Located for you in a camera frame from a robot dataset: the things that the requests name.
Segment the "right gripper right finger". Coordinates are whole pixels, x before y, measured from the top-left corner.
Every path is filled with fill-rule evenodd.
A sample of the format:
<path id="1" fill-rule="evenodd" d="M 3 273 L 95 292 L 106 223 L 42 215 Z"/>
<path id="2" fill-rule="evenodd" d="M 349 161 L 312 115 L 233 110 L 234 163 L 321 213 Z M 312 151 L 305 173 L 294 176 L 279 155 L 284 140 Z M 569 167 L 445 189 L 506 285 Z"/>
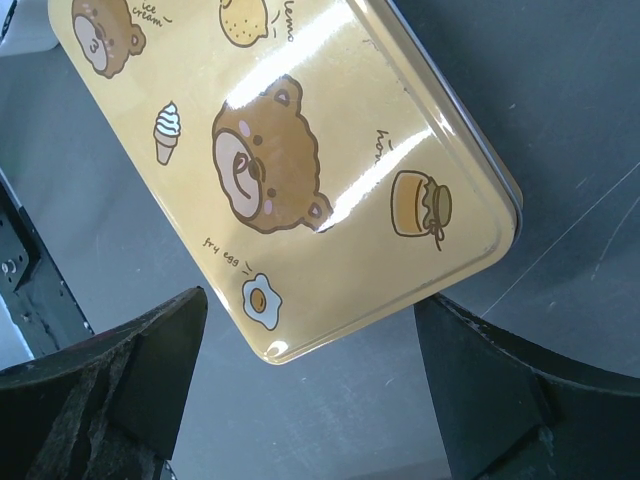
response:
<path id="1" fill-rule="evenodd" d="M 543 348 L 441 294 L 414 315 L 453 478 L 638 478 L 637 378 Z"/>

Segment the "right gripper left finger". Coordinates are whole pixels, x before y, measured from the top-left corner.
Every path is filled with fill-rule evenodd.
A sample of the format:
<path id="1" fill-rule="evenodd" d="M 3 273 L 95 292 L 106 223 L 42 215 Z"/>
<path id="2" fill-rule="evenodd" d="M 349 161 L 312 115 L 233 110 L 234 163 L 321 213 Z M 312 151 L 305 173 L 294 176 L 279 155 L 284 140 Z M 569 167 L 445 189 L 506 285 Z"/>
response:
<path id="1" fill-rule="evenodd" d="M 200 351 L 200 287 L 109 331 L 1 372 L 4 479 L 158 479 Z"/>

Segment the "silver tin lid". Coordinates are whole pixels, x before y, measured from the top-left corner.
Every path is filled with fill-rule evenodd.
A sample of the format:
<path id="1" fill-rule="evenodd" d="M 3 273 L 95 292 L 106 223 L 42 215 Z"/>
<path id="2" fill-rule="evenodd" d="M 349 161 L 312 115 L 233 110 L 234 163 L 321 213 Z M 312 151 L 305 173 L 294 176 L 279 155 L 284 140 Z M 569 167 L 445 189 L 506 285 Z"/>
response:
<path id="1" fill-rule="evenodd" d="M 505 256 L 522 193 L 393 1 L 52 1 L 251 349 L 281 365 Z"/>

